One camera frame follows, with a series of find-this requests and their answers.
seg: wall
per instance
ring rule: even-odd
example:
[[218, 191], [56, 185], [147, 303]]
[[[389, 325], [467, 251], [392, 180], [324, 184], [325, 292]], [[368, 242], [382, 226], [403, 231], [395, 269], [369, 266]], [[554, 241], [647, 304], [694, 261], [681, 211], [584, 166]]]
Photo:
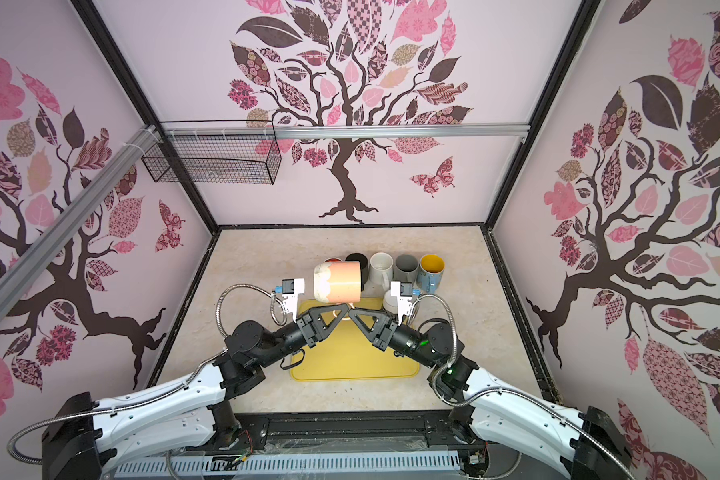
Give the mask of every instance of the wall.
[[566, 402], [620, 423], [639, 478], [720, 478], [711, 11], [606, 2], [496, 229]]
[[[578, 6], [575, 0], [157, 4], [98, 2], [98, 8], [161, 120], [273, 118], [280, 125], [388, 124], [394, 116], [401, 124], [527, 122]], [[355, 60], [346, 55], [353, 46]], [[259, 83], [249, 55], [262, 67]], [[335, 155], [328, 139], [283, 141], [274, 186], [198, 187], [221, 224], [481, 222], [515, 141], [359, 139], [334, 143]], [[315, 158], [305, 161], [301, 154], [312, 148]], [[229, 208], [239, 204], [246, 207]]]
[[[140, 126], [68, 2], [0, 2], [0, 277]], [[40, 476], [5, 444], [69, 396], [144, 385], [209, 237], [140, 162], [118, 183], [0, 324], [0, 478]]]

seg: white mug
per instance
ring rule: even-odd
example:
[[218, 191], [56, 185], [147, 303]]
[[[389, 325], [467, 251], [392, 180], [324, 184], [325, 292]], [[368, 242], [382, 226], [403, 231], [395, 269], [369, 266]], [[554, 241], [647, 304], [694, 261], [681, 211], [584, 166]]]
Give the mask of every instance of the white mug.
[[379, 252], [371, 257], [370, 263], [371, 271], [368, 274], [368, 279], [381, 285], [384, 290], [389, 290], [389, 283], [392, 282], [393, 275], [392, 266], [394, 265], [392, 256]]

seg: yellow tray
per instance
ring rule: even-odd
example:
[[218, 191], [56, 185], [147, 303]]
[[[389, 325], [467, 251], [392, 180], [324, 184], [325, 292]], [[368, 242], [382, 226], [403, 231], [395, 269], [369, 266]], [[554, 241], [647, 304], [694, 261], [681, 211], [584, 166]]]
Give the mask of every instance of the yellow tray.
[[[299, 314], [314, 306], [325, 303], [306, 300], [298, 308]], [[355, 308], [381, 310], [381, 298], [364, 298], [354, 303]], [[345, 320], [333, 318], [333, 312], [323, 313], [326, 324], [331, 321], [341, 322], [327, 340], [318, 343], [314, 348], [305, 348], [306, 356], [301, 365], [291, 369], [291, 377], [300, 382], [315, 380], [359, 380], [359, 379], [394, 379], [410, 377], [418, 373], [419, 364], [409, 358], [397, 358], [393, 350], [386, 351], [374, 347], [359, 328], [348, 317]], [[373, 320], [361, 317], [370, 327]], [[299, 360], [300, 354], [294, 355]]]

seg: wire basket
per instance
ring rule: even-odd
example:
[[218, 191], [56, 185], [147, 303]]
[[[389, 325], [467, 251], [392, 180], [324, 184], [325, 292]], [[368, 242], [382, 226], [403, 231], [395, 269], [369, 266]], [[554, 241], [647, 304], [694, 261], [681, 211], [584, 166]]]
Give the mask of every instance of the wire basket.
[[[257, 127], [272, 126], [271, 121], [256, 122]], [[274, 129], [271, 133], [169, 135], [165, 140], [179, 155], [176, 171], [170, 155], [157, 143], [141, 159], [155, 182], [214, 182], [232, 184], [274, 184], [280, 168], [280, 149]]]

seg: butterfly decal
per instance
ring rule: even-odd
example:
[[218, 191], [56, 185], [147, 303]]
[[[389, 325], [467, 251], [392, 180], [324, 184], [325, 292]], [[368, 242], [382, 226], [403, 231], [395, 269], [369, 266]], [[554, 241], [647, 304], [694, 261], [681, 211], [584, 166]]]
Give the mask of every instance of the butterfly decal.
[[163, 223], [166, 225], [166, 228], [157, 238], [155, 252], [165, 250], [169, 246], [171, 248], [180, 246], [181, 236], [179, 235], [178, 230], [181, 230], [182, 223], [186, 222], [186, 220], [182, 220], [178, 214], [172, 214], [170, 208], [168, 208], [162, 200], [160, 200], [160, 216], [163, 217]]
[[454, 168], [453, 157], [448, 157], [438, 167], [438, 172], [432, 175], [414, 175], [411, 180], [416, 185], [424, 187], [424, 191], [434, 198], [434, 192], [440, 190], [438, 184], [443, 187], [454, 187], [454, 176], [451, 170]]

